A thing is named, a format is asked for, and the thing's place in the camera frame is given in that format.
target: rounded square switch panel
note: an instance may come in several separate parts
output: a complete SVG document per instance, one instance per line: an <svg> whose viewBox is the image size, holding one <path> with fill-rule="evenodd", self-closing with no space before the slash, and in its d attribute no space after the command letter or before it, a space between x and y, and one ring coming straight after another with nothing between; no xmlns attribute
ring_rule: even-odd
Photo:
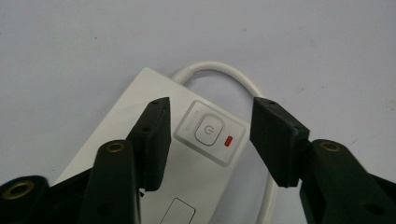
<svg viewBox="0 0 396 224"><path fill-rule="evenodd" d="M174 137L217 164L227 166L245 133L245 126L235 119L195 100L178 124Z"/></svg>

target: white table surface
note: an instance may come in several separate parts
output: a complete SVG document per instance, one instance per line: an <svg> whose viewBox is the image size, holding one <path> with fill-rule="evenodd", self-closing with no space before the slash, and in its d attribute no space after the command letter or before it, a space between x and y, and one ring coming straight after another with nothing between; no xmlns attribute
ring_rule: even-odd
<svg viewBox="0 0 396 224"><path fill-rule="evenodd" d="M1 1L0 184L53 182L142 68L171 76L202 60L245 72L310 140L340 142L396 182L395 12L391 0ZM251 98L230 78L202 72L188 86L249 120ZM251 197L227 202L235 210L258 209L263 176L238 182L265 173L256 156L228 189ZM298 191L280 190L274 223L306 222Z"/></svg>

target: curved white cord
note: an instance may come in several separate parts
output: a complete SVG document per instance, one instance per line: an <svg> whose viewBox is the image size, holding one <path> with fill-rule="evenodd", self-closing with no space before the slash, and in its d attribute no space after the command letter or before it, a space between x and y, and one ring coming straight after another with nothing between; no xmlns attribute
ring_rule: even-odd
<svg viewBox="0 0 396 224"><path fill-rule="evenodd" d="M218 62L200 62L195 63L190 66L183 67L177 71L172 79L180 84L186 83L194 73L203 70L214 70L224 73L230 77L233 77L239 83L241 83L253 96L264 97L264 94L259 88L254 85L243 73L237 69L231 67L226 63ZM277 195L277 185L270 174L268 174L267 181L265 184L265 192L262 197L262 207L260 208L260 213L257 218L256 224L268 224L271 223L272 215L275 209Z"/></svg>

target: power strip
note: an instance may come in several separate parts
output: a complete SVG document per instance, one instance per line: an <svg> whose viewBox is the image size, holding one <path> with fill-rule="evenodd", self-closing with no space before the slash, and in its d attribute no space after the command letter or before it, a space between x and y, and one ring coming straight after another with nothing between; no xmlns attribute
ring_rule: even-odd
<svg viewBox="0 0 396 224"><path fill-rule="evenodd" d="M147 103L165 96L171 101L172 144L160 188L141 198L142 223L208 223L247 144L249 124L149 68L134 79L56 183L91 168L99 146L124 139Z"/></svg>

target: power symbol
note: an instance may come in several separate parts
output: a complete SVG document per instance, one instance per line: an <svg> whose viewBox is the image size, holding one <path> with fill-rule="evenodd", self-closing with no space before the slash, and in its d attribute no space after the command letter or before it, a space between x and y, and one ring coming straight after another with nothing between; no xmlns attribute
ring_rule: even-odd
<svg viewBox="0 0 396 224"><path fill-rule="evenodd" d="M212 134L214 132L214 128L212 125L206 125L205 126L205 133L207 134Z"/></svg>

